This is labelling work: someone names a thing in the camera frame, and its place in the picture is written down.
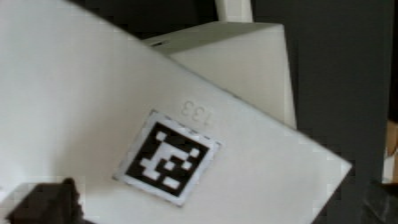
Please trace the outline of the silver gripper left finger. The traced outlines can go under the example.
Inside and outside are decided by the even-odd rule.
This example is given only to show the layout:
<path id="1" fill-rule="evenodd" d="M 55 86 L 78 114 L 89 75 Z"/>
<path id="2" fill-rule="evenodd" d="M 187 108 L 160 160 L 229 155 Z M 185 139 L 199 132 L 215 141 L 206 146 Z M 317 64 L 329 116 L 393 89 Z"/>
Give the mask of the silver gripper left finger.
<path id="1" fill-rule="evenodd" d="M 96 224 L 84 217 L 75 179 L 23 183 L 0 202 L 0 224 Z"/>

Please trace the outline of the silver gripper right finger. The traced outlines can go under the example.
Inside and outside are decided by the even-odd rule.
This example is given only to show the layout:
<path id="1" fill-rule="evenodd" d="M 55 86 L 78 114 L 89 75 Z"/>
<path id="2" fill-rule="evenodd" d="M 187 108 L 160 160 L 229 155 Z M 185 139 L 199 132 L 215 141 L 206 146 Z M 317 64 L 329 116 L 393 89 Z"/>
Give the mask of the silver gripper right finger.
<path id="1" fill-rule="evenodd" d="M 398 224 L 398 184 L 370 184 L 361 224 Z"/>

